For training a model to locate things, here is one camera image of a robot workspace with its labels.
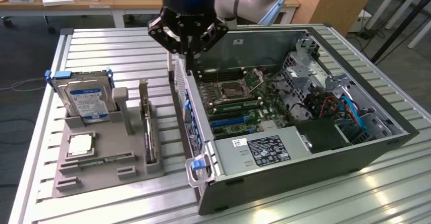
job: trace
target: motherboard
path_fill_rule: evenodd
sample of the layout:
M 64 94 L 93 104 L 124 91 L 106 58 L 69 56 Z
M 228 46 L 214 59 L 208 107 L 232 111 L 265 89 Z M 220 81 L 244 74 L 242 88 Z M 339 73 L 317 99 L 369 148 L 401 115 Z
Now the motherboard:
M 197 82 L 197 89 L 216 140 L 285 126 L 289 117 L 275 76 L 252 68 L 201 77 L 205 80 Z

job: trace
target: white sticker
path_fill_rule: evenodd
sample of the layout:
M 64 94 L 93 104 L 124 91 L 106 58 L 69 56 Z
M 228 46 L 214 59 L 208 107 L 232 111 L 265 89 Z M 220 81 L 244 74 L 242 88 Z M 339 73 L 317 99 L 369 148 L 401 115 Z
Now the white sticker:
M 285 152 L 285 153 L 281 153 L 279 156 L 280 156 L 280 158 L 285 158 L 289 156 L 289 154 Z
M 92 9 L 110 8 L 110 6 L 88 6 Z
M 234 139 L 232 140 L 232 143 L 233 147 L 244 146 L 246 145 L 246 138 Z
M 234 39 L 233 45 L 242 45 L 244 39 Z
M 100 99 L 100 89 L 78 89 L 69 92 L 80 116 L 88 120 L 108 116 L 105 102 Z

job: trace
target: power supply label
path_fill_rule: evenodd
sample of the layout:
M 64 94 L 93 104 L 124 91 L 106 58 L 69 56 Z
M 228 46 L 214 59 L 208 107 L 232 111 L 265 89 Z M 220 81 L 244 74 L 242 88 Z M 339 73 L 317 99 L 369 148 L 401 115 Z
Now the power supply label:
M 258 167 L 291 158 L 279 136 L 250 140 L 246 144 Z

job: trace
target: hard drive label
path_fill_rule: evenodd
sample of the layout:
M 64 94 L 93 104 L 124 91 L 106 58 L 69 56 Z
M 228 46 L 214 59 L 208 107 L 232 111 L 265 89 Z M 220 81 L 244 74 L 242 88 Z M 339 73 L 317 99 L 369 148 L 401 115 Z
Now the hard drive label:
M 106 104 L 100 99 L 102 94 L 100 89 L 72 90 L 69 94 L 82 118 L 97 121 L 98 118 L 108 116 Z
M 291 159 L 279 136 L 254 139 L 246 141 L 246 144 L 260 167 Z

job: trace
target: metal pole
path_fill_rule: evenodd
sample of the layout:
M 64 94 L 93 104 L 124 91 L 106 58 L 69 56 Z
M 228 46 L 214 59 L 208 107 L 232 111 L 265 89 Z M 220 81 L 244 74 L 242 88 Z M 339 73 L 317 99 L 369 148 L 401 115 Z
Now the metal pole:
M 408 14 L 405 20 L 403 21 L 403 23 L 399 25 L 399 27 L 396 28 L 396 30 L 393 31 L 393 34 L 391 35 L 391 37 L 387 39 L 387 41 L 384 42 L 383 46 L 380 47 L 379 51 L 376 52 L 376 54 L 373 55 L 373 57 L 371 58 L 371 62 L 375 64 L 377 59 L 380 58 L 380 56 L 383 55 L 383 53 L 385 52 L 385 50 L 388 49 L 388 47 L 392 45 L 395 39 L 397 38 L 397 36 L 401 34 L 401 32 L 404 31 L 404 29 L 407 28 L 409 22 L 415 19 L 416 15 L 419 14 L 419 12 L 421 11 L 423 7 L 428 4 L 431 0 L 420 0 L 420 2 L 417 3 L 417 6 L 415 7 L 415 9 L 412 9 L 411 13 Z
M 424 28 L 421 29 L 421 31 L 417 33 L 416 37 L 412 39 L 411 43 L 407 45 L 407 47 L 409 49 L 412 49 L 416 44 L 419 43 L 419 41 L 423 39 L 424 35 L 429 32 L 431 30 L 431 21 L 428 22 L 428 24 L 424 26 Z
M 375 24 L 375 22 L 377 21 L 379 17 L 381 16 L 385 8 L 388 7 L 389 3 L 392 0 L 384 0 L 380 7 L 377 8 L 377 11 L 375 12 L 375 14 L 372 15 L 368 23 L 365 24 L 365 28 L 369 30 Z
M 392 18 L 389 19 L 388 24 L 385 25 L 385 29 L 391 29 L 392 26 L 395 25 L 397 19 L 400 18 L 400 16 L 403 15 L 404 11 L 407 10 L 409 4 L 412 3 L 413 0 L 405 0 L 403 6 L 397 9 L 395 15 L 392 16 Z

